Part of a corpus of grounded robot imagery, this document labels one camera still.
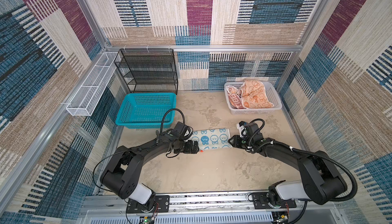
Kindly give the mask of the blue and cream towel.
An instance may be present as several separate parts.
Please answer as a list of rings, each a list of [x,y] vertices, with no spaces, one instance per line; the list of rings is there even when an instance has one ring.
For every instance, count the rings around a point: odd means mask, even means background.
[[[232,148],[228,142],[231,138],[228,128],[195,131],[190,140],[196,141],[201,152],[216,149]]]

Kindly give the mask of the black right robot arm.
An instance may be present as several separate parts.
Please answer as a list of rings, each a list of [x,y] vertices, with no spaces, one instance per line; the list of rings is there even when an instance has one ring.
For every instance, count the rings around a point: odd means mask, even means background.
[[[232,147],[283,162],[300,173],[299,181],[277,182],[268,188],[267,201],[273,208],[286,200],[312,201],[323,205],[343,202],[357,193],[357,183],[350,171],[331,159],[324,151],[296,149],[273,138],[265,138],[257,120],[238,124],[239,134],[228,142]]]

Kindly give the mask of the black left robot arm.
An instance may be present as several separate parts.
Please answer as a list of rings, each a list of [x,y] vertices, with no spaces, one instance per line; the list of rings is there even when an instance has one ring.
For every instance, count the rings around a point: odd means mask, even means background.
[[[101,173],[100,182],[124,200],[152,206],[155,192],[139,182],[142,167],[163,153],[196,154],[199,146],[192,140],[193,132],[192,127],[178,122],[173,129],[157,130],[156,137],[142,145],[117,148]]]

